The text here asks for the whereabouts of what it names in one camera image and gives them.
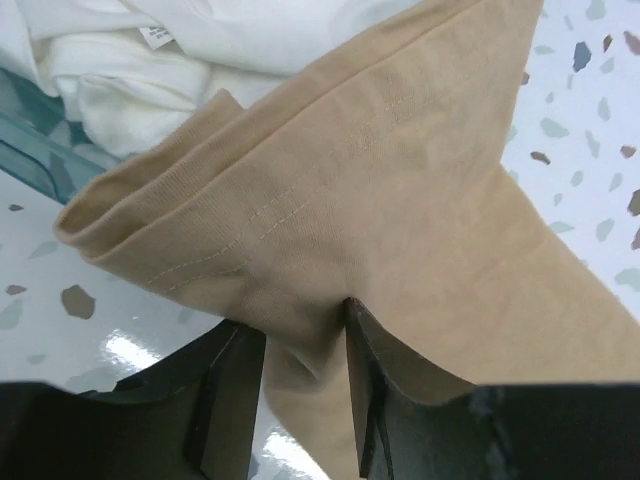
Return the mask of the beige t shirt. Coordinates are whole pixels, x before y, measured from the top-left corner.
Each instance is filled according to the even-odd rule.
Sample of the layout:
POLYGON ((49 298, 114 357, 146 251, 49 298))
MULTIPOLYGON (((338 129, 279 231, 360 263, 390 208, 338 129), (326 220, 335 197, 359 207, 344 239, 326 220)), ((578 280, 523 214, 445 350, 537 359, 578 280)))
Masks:
POLYGON ((423 1, 249 108, 216 95, 97 177, 58 238, 267 337, 265 395, 358 475, 342 302, 473 383, 635 381, 639 326, 501 166, 542 5, 423 1))

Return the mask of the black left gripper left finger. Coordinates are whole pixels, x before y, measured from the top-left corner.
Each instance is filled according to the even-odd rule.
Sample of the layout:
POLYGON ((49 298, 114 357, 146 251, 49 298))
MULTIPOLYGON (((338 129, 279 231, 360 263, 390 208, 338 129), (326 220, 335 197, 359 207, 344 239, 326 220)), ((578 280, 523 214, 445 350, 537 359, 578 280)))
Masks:
POLYGON ((265 349, 225 320, 113 390, 1 385, 4 479, 245 479, 265 349))

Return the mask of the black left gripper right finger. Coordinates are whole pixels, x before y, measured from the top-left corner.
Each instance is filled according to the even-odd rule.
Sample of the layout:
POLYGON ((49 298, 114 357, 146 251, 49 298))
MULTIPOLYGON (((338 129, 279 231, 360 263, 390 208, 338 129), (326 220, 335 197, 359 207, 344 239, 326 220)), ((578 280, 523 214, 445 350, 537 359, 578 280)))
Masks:
POLYGON ((364 479, 635 479, 635 383, 474 385, 386 331, 358 300, 344 324, 364 479))

